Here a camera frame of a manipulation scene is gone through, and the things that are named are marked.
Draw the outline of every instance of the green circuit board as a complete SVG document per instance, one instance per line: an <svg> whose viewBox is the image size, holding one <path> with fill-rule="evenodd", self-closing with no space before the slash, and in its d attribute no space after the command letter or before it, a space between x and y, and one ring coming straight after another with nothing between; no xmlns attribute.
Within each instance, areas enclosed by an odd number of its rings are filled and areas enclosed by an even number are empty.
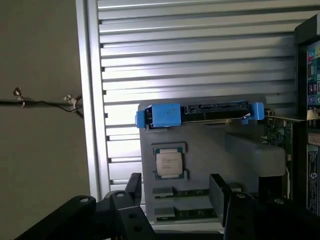
<svg viewBox="0 0 320 240"><path fill-rule="evenodd" d="M293 198L293 123L283 119L268 118L264 125L261 143L284 149L287 168L287 197Z"/></svg>
<svg viewBox="0 0 320 240"><path fill-rule="evenodd" d="M216 218L217 214L213 208L178 210L174 208L174 216L157 217L156 220L162 221L178 221L192 219L210 219Z"/></svg>
<svg viewBox="0 0 320 240"><path fill-rule="evenodd" d="M167 198L186 198L186 197L200 197L208 196L209 189L193 189L193 190L176 190L173 187L173 194L168 196L156 196L156 199L167 199Z"/></svg>

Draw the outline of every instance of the beige wall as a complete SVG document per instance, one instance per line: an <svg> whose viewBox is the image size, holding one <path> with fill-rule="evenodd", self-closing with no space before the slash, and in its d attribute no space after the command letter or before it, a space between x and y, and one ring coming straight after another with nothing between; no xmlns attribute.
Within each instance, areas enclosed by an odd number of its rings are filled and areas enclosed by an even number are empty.
<svg viewBox="0 0 320 240"><path fill-rule="evenodd" d="M81 93L74 0L0 7L0 99ZM89 194L84 122L53 108L0 107L0 239L12 239L69 198Z"/></svg>

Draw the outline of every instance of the circuit board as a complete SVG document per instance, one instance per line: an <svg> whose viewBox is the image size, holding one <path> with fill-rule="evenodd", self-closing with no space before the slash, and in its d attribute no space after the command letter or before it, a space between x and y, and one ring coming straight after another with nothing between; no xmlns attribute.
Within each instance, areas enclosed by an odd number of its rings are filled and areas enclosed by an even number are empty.
<svg viewBox="0 0 320 240"><path fill-rule="evenodd" d="M186 198L186 197L200 197L208 196L209 189L194 189L194 190L181 190L178 191L173 188L173 194L168 196L156 196L156 199L166 199L166 198Z"/></svg>
<svg viewBox="0 0 320 240"><path fill-rule="evenodd" d="M157 217L156 220L161 221L178 221L192 219L210 219L216 218L217 214L213 208L178 210L174 208L174 216Z"/></svg>
<svg viewBox="0 0 320 240"><path fill-rule="evenodd" d="M261 143L278 146L285 151L287 174L287 198L293 199L293 123L283 119L268 118L264 126L265 136Z"/></svg>

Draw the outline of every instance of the aluminum louvered panel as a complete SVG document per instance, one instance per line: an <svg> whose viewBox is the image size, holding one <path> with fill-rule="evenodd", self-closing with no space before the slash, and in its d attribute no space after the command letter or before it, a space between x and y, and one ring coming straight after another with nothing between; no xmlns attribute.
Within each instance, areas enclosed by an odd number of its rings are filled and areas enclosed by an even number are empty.
<svg viewBox="0 0 320 240"><path fill-rule="evenodd" d="M293 31L320 2L88 0L87 7L103 195L142 169L134 126L141 102L264 94L278 114L293 113Z"/></svg>

